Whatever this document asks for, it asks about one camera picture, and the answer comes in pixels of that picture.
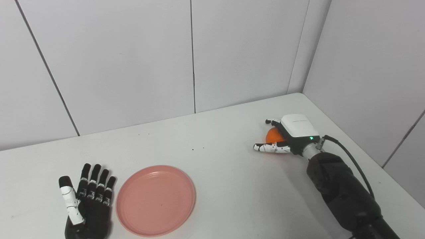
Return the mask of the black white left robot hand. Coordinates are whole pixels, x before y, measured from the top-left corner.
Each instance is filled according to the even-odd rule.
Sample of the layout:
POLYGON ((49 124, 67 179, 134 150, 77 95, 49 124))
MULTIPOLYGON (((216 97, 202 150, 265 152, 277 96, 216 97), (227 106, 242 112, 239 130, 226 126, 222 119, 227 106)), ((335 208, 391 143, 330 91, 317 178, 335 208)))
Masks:
POLYGON ((85 163, 77 189, 69 176, 58 179, 68 217, 66 239, 106 239, 111 227, 111 203, 116 177, 100 164, 85 163))

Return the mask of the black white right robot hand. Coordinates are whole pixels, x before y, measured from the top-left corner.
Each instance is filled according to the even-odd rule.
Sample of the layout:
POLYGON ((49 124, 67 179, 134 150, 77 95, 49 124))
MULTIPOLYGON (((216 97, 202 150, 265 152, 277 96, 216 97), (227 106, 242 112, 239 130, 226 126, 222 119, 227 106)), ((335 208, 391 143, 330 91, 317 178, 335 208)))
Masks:
POLYGON ((267 141, 266 143, 256 143, 253 149, 266 153, 292 153, 299 155, 307 160, 321 153, 317 149, 320 141, 318 131, 313 127, 310 120, 301 114, 285 115, 280 120, 266 119, 266 124, 273 126, 279 139, 267 141))

